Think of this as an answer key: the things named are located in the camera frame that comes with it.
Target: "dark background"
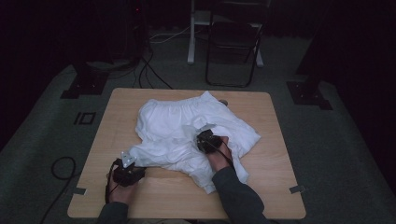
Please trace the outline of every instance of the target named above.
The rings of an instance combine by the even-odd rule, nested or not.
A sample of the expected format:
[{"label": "dark background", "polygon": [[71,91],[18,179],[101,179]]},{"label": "dark background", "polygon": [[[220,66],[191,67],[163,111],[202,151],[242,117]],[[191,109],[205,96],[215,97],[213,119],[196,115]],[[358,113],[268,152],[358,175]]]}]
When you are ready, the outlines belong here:
[{"label": "dark background", "polygon": [[[206,7],[210,1],[197,1]],[[2,1],[1,141],[7,143],[54,76],[70,64],[64,34],[80,37],[87,61],[111,61],[125,6],[136,1]],[[190,1],[148,0],[152,29],[189,25]],[[313,38],[296,73],[332,83],[396,192],[396,4],[391,0],[274,0],[266,35]],[[108,30],[109,27],[120,29]]]}]

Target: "chair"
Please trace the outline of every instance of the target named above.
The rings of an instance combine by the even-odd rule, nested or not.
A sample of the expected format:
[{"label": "chair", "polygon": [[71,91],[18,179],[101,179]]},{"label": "chair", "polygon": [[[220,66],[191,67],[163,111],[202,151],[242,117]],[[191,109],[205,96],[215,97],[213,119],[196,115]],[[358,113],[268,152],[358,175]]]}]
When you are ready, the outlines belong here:
[{"label": "chair", "polygon": [[[210,9],[209,35],[206,52],[206,82],[214,86],[246,87],[253,78],[263,27],[268,18],[268,4],[263,2],[220,1]],[[247,83],[219,83],[209,80],[211,48],[244,49],[248,51],[244,63],[253,52],[253,62]]]}]

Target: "person's left hand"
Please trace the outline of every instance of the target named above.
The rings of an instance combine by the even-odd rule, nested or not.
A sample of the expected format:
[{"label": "person's left hand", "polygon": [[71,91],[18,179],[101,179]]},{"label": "person's left hand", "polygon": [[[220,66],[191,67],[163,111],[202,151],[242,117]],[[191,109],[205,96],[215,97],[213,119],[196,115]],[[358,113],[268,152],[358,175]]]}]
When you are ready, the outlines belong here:
[{"label": "person's left hand", "polygon": [[138,183],[139,182],[137,181],[136,183],[128,187],[123,187],[121,185],[117,186],[117,183],[114,182],[113,178],[111,178],[109,183],[109,191],[113,190],[114,188],[115,189],[108,196],[108,202],[126,203],[127,205],[130,205],[134,200],[134,195],[136,193]]}]

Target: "white shorts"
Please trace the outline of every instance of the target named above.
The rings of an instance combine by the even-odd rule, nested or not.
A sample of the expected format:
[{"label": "white shorts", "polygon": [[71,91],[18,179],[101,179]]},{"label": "white shorts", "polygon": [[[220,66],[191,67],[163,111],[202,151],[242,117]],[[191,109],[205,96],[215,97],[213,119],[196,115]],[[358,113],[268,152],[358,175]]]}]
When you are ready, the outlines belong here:
[{"label": "white shorts", "polygon": [[196,146],[196,135],[208,124],[213,134],[228,136],[233,165],[242,183],[248,173],[239,159],[247,154],[260,136],[208,91],[181,101],[149,100],[139,110],[136,132],[142,144],[129,153],[137,166],[161,166],[192,177],[206,193],[215,191],[213,170],[206,155]]}]

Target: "person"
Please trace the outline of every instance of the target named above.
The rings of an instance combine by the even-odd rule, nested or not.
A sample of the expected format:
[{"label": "person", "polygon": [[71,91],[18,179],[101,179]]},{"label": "person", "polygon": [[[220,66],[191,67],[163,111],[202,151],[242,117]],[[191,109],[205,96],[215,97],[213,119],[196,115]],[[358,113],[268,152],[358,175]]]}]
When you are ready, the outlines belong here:
[{"label": "person", "polygon": [[[212,180],[219,194],[221,204],[232,223],[270,223],[264,216],[264,204],[259,195],[248,185],[242,184],[234,171],[231,151],[227,147],[228,137],[221,137],[219,151],[206,154],[212,169],[216,172]],[[97,224],[124,224],[128,222],[128,206],[134,199],[138,182],[128,187],[117,186],[110,180],[110,188],[115,189],[108,196],[97,219]]]}]

